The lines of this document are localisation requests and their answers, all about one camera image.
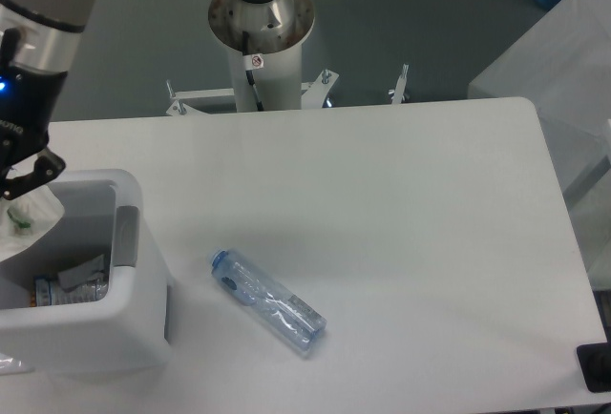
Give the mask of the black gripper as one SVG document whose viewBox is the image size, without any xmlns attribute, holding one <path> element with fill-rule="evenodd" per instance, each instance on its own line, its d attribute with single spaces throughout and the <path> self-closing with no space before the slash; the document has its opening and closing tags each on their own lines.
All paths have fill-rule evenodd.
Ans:
<svg viewBox="0 0 611 414">
<path fill-rule="evenodd" d="M 67 76 L 67 72 L 43 74 L 16 66 L 1 70 L 1 198 L 15 200 L 66 169 L 65 161 L 46 147 L 53 109 Z M 35 154 L 27 174 L 13 166 Z"/>
</svg>

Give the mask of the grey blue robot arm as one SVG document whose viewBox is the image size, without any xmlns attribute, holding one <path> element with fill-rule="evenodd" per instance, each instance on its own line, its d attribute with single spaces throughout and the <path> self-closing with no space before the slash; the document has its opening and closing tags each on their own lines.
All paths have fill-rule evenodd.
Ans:
<svg viewBox="0 0 611 414">
<path fill-rule="evenodd" d="M 48 128 L 94 5 L 95 0 L 1 0 L 1 197 L 5 200 L 48 184 L 66 168 L 48 148 Z"/>
</svg>

